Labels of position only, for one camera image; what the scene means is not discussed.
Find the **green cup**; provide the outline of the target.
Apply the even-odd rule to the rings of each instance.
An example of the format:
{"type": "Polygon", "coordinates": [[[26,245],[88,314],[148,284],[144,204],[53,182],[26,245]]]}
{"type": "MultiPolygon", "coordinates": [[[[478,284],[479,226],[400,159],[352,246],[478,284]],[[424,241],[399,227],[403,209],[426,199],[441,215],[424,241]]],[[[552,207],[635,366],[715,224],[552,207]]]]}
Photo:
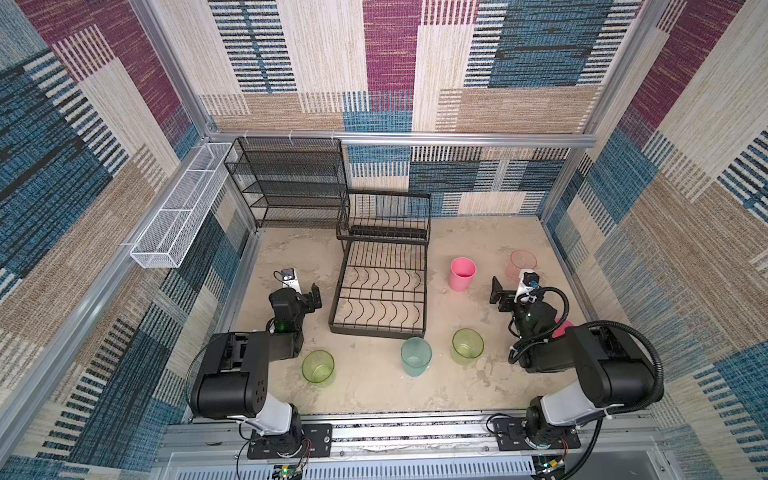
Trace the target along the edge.
{"type": "Polygon", "coordinates": [[[335,359],[326,350],[310,352],[304,358],[301,365],[301,373],[304,380],[316,386],[328,384],[332,380],[335,370],[335,359]]]}
{"type": "Polygon", "coordinates": [[[452,358],[459,365],[472,365],[484,353],[483,337],[471,328],[457,330],[451,340],[452,358]]]}

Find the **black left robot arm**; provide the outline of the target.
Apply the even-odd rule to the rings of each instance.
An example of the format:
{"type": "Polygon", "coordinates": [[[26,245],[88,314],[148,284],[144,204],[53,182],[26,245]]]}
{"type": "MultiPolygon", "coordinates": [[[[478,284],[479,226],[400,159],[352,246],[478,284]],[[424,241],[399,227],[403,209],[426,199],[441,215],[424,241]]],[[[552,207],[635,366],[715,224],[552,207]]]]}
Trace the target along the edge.
{"type": "Polygon", "coordinates": [[[236,420],[253,430],[251,443],[278,456],[306,447],[297,408],[268,392],[269,364],[299,356],[303,322],[322,307],[317,285],[307,294],[291,287],[272,292],[274,316],[262,331],[215,334],[206,347],[189,397],[197,417],[236,420]]]}

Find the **aluminium front rail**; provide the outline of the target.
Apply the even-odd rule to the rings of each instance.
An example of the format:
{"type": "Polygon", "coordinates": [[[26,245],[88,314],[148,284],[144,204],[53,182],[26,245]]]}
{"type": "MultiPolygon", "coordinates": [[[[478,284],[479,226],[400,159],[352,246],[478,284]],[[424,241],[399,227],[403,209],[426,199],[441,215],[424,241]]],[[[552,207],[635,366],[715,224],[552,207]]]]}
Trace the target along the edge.
{"type": "MultiPolygon", "coordinates": [[[[330,453],[310,459],[306,479],[528,479],[542,457],[577,462],[578,447],[502,451],[486,429],[489,412],[449,411],[307,415],[306,425],[329,424],[330,453]]],[[[277,479],[290,462],[250,460],[245,432],[233,423],[195,421],[168,428],[153,479],[277,479]]],[[[679,479],[665,441],[647,412],[603,424],[580,479],[679,479]]]]}

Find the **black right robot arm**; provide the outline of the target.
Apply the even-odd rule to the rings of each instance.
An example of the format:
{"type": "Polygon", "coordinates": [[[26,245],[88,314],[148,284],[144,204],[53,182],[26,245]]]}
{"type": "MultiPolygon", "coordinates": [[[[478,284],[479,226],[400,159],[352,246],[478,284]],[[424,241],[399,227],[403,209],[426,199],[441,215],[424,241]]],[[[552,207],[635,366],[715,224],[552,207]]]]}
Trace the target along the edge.
{"type": "Polygon", "coordinates": [[[578,426],[613,414],[643,410],[664,395],[661,356],[642,333],[614,321],[566,324],[570,302],[560,289],[542,286],[525,270],[514,290],[492,279],[489,302],[511,320],[508,362],[530,374],[572,369],[573,383],[534,398],[520,420],[510,421],[499,439],[523,438],[527,448],[560,445],[578,426]]]}

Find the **teal frosted cup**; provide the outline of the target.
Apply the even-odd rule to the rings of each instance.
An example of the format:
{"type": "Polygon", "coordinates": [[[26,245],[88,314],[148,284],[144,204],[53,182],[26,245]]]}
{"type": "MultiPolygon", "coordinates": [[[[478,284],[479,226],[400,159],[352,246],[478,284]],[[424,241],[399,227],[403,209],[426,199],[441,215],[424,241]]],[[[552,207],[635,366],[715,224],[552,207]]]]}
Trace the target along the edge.
{"type": "Polygon", "coordinates": [[[401,361],[404,371],[411,377],[422,375],[432,360],[430,344],[420,337],[406,340],[401,347],[401,361]]]}

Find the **black two-tier dish rack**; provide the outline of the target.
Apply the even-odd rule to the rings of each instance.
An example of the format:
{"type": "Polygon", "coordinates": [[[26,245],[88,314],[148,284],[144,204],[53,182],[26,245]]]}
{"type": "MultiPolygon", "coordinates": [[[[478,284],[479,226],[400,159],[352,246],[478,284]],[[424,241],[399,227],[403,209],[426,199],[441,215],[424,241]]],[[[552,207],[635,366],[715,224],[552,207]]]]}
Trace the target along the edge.
{"type": "Polygon", "coordinates": [[[427,193],[343,194],[336,226],[343,259],[331,332],[401,340],[425,335],[430,230],[427,193]]]}

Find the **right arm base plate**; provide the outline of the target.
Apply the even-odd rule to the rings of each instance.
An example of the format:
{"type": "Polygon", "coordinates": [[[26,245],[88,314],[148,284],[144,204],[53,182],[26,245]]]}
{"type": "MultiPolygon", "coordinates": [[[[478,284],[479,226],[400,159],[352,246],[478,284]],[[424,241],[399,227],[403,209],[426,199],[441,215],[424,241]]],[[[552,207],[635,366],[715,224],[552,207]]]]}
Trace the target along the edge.
{"type": "Polygon", "coordinates": [[[500,451],[571,450],[582,446],[574,427],[534,425],[522,417],[496,416],[486,426],[500,451]]]}

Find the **black mesh shelf rack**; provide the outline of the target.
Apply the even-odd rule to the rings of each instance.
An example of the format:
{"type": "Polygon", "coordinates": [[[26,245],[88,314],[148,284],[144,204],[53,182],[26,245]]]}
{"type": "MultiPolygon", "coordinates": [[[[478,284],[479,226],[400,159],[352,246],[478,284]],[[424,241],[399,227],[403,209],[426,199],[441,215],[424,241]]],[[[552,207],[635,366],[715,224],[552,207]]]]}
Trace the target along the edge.
{"type": "Polygon", "coordinates": [[[238,137],[224,165],[257,227],[336,226],[348,186],[339,140],[238,137]]]}

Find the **clear pink cup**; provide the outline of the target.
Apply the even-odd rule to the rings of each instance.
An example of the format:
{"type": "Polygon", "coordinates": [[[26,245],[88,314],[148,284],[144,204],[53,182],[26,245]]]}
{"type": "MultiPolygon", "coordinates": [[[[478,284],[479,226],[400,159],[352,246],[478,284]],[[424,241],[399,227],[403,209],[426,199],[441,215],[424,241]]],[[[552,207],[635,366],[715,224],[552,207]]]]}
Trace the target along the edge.
{"type": "Polygon", "coordinates": [[[525,249],[513,250],[509,255],[505,275],[509,280],[518,281],[522,270],[535,270],[537,264],[536,256],[530,251],[525,249]]]}

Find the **opaque pink cup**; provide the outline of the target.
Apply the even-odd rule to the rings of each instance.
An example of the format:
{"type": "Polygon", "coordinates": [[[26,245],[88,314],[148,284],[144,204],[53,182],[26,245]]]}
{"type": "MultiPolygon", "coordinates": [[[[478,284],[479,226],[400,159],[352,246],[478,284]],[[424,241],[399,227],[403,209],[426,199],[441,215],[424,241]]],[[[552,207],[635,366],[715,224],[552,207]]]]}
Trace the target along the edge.
{"type": "Polygon", "coordinates": [[[456,292],[467,290],[476,272],[476,264],[471,259],[466,257],[453,259],[450,264],[449,287],[456,292]]]}

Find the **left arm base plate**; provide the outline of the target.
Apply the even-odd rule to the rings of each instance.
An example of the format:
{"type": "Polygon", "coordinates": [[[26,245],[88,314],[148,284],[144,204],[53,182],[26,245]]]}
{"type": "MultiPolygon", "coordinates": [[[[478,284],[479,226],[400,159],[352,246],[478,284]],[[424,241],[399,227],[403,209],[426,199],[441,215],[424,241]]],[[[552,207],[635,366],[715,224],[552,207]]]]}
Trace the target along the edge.
{"type": "Polygon", "coordinates": [[[306,451],[310,458],[327,458],[331,453],[333,427],[329,423],[291,427],[280,435],[251,435],[246,456],[249,460],[271,460],[286,456],[299,459],[306,451]]]}

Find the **pink cup near right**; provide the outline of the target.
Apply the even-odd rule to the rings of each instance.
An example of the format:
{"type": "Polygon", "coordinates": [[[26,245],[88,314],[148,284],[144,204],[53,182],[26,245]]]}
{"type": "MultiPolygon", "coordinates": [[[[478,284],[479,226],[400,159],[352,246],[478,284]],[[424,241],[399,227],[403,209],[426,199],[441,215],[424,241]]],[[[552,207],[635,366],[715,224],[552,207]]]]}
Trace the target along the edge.
{"type": "Polygon", "coordinates": [[[569,328],[572,328],[572,327],[574,327],[574,324],[573,324],[571,321],[569,321],[569,320],[566,320],[566,321],[564,321],[564,322],[563,322],[563,324],[562,324],[562,325],[560,325],[560,326],[558,327],[558,329],[557,329],[557,330],[556,330],[556,331],[553,333],[552,337],[553,337],[553,338],[558,338],[558,337],[561,337],[561,336],[563,336],[563,335],[565,334],[565,331],[566,331],[567,329],[569,329],[569,328]]]}

